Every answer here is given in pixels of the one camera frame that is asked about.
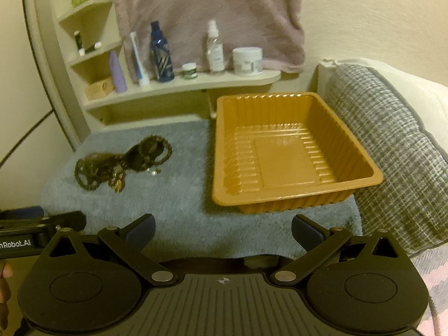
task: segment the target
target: orange plastic tray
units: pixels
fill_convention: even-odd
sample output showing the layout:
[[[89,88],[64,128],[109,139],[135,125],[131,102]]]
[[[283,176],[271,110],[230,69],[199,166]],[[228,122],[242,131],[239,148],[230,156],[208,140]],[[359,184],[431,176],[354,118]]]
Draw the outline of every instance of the orange plastic tray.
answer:
[[[244,213],[335,203],[382,173],[314,93],[218,98],[213,200]]]

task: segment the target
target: gray checkered cushion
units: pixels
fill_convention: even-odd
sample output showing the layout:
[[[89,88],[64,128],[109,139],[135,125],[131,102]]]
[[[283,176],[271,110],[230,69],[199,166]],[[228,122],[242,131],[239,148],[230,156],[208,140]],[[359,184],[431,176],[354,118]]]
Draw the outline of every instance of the gray checkered cushion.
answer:
[[[448,240],[448,163],[401,95],[372,68],[344,64],[324,99],[384,174],[355,193],[364,233],[393,231],[411,255]]]

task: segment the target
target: pink patterned bedding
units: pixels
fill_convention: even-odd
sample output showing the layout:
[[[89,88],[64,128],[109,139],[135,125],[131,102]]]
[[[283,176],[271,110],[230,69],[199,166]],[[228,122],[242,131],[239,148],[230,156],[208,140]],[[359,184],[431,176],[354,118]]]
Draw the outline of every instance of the pink patterned bedding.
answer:
[[[429,306],[418,330],[424,336],[448,336],[448,244],[411,259],[429,290]]]

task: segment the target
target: shelf board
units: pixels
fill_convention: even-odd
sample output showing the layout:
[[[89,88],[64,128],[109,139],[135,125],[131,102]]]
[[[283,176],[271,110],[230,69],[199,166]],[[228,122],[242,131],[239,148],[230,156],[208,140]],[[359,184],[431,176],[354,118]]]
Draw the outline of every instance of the shelf board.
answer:
[[[199,73],[198,78],[193,80],[185,80],[182,77],[177,76],[171,82],[161,83],[152,80],[148,86],[140,87],[134,85],[128,87],[128,90],[122,94],[111,92],[106,97],[97,100],[87,101],[86,99],[83,106],[85,109],[96,109],[121,102],[176,92],[223,87],[263,86],[274,83],[280,78],[281,72],[273,70],[264,70],[261,75],[251,77],[237,76],[233,72],[226,72],[223,76],[212,76],[207,73]]]
[[[86,55],[82,57],[78,57],[76,59],[73,59],[69,62],[69,66],[73,67],[77,64],[80,64],[82,62],[85,62],[86,60],[92,59],[93,57],[97,57],[101,54],[107,53],[111,50],[114,50],[116,48],[119,48],[122,45],[121,41],[115,41],[114,43],[107,44],[106,46],[103,46],[97,50],[94,50],[93,52],[86,53]]]
[[[57,21],[61,24],[64,23],[66,20],[72,18],[73,16],[76,16],[79,13],[85,13],[88,12],[98,6],[101,5],[107,5],[112,4],[113,0],[87,0],[85,3],[82,3],[81,5],[69,10],[65,14],[59,16],[57,18]]]

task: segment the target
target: wooden block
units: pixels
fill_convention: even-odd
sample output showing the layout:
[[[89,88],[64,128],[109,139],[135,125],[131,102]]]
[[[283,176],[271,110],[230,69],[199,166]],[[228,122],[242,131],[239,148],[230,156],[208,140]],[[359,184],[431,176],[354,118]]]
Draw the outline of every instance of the wooden block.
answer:
[[[104,98],[114,89],[112,77],[92,83],[86,88],[86,96],[89,101]]]

